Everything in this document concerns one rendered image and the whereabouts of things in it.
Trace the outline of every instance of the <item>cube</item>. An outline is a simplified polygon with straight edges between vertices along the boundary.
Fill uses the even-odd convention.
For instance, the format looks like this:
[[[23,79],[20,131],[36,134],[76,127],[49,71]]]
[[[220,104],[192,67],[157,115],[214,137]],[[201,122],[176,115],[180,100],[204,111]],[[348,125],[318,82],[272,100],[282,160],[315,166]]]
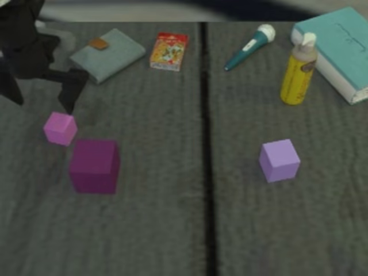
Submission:
[[[268,183],[296,176],[300,159],[290,139],[262,145],[259,163]]]
[[[119,169],[115,141],[79,139],[75,143],[69,175],[77,193],[114,194]]]
[[[78,129],[72,115],[52,112],[43,130],[49,142],[70,145]]]

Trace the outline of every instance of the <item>yellow bottle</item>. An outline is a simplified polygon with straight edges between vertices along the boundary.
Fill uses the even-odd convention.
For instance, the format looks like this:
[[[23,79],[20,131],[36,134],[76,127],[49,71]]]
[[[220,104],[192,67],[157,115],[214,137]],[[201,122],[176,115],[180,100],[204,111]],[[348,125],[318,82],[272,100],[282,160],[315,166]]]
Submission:
[[[288,105],[299,105],[305,98],[317,60],[315,45],[316,35],[306,33],[292,50],[281,87],[281,100]]]

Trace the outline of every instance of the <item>white bottle cap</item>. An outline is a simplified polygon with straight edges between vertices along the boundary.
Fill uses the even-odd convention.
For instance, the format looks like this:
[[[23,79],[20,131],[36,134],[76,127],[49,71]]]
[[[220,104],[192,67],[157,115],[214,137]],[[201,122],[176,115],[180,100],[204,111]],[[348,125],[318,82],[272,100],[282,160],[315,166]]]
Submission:
[[[310,53],[315,48],[317,36],[314,33],[305,33],[300,48],[305,53]]]
[[[258,31],[264,33],[267,36],[269,42],[273,41],[276,36],[276,30],[270,24],[262,24],[258,27]]]

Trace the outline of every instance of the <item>dark magenta cube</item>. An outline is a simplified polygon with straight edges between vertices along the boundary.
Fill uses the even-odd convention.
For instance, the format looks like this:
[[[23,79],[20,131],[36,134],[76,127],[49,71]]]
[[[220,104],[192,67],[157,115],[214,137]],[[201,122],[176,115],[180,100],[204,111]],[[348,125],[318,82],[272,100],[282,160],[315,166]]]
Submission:
[[[119,169],[115,141],[80,139],[75,143],[69,175],[78,193],[114,194]]]

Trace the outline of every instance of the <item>book cover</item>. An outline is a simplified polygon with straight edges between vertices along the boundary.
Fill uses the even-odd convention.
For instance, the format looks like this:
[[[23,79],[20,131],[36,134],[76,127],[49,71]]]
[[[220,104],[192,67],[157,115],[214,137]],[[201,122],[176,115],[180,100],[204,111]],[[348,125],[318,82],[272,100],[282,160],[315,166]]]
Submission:
[[[180,71],[188,36],[185,34],[159,33],[150,58],[152,68]]]
[[[145,55],[145,48],[118,29],[112,29],[100,37],[105,47],[92,43],[74,53],[70,59],[86,70],[91,80],[100,84]]]
[[[296,23],[292,42],[317,36],[316,68],[351,104],[368,98],[368,21],[351,7]]]

